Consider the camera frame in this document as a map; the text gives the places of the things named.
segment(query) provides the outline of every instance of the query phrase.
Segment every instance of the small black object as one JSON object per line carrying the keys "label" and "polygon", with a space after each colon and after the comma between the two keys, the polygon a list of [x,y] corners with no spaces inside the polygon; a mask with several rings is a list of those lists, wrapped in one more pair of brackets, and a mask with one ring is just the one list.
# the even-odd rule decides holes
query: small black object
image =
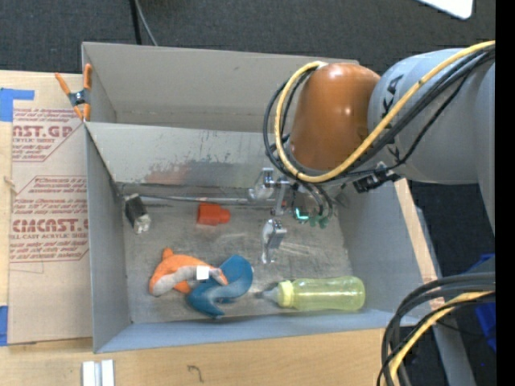
{"label": "small black object", "polygon": [[148,231],[150,216],[139,195],[131,195],[126,199],[126,216],[137,234]]}
{"label": "small black object", "polygon": [[365,193],[366,191],[378,188],[380,185],[388,181],[395,182],[400,178],[401,176],[396,175],[391,170],[378,170],[371,175],[352,182],[352,184],[358,193]]}

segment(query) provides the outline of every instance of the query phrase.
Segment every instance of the cardboard sheet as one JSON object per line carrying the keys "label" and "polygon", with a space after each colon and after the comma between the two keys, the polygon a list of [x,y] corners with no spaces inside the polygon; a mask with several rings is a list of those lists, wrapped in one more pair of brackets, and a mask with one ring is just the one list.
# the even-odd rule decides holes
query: cardboard sheet
{"label": "cardboard sheet", "polygon": [[[63,78],[82,89],[81,75]],[[12,110],[7,342],[88,337],[83,123],[53,73],[1,72],[0,87],[33,92],[2,102],[4,120]]]}

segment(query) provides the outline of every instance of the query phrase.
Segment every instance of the orange clip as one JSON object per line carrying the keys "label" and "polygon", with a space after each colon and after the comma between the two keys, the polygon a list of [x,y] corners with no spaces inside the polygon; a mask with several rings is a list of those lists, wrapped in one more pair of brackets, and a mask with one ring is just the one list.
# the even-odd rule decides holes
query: orange clip
{"label": "orange clip", "polygon": [[[92,87],[91,74],[92,74],[92,71],[93,71],[93,68],[92,68],[91,64],[87,63],[84,66],[84,71],[83,71],[83,75],[84,75],[83,86],[84,87],[79,92],[71,92],[70,88],[68,87],[68,85],[64,81],[63,77],[59,73],[55,73],[56,79],[59,82],[59,86],[63,90],[64,94],[66,94],[66,96],[68,96],[70,102],[72,103],[73,111],[75,111],[76,115],[81,120],[86,120],[86,121],[89,121],[89,117],[90,117],[90,114],[91,114],[91,106],[87,102],[87,99],[84,98],[84,96],[85,96],[85,91],[86,90],[88,91],[88,94],[91,91],[91,87]],[[80,110],[79,105],[84,105],[84,111]]]}

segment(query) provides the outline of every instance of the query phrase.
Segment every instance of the bottle cap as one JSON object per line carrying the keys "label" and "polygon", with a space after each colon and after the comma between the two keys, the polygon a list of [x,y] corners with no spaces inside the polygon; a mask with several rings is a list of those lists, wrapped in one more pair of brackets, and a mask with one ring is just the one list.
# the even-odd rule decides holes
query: bottle cap
{"label": "bottle cap", "polygon": [[278,284],[278,304],[281,307],[292,307],[293,306],[293,283],[291,281],[281,281]]}
{"label": "bottle cap", "polygon": [[228,223],[230,220],[230,211],[222,208],[219,204],[204,202],[199,204],[196,218],[198,224],[217,226],[221,223]]}

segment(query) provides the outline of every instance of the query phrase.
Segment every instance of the white tag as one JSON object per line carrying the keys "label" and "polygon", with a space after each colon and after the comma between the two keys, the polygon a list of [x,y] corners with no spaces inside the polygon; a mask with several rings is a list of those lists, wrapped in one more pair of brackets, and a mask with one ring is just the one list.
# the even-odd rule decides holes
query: white tag
{"label": "white tag", "polygon": [[209,266],[196,266],[196,280],[209,279]]}

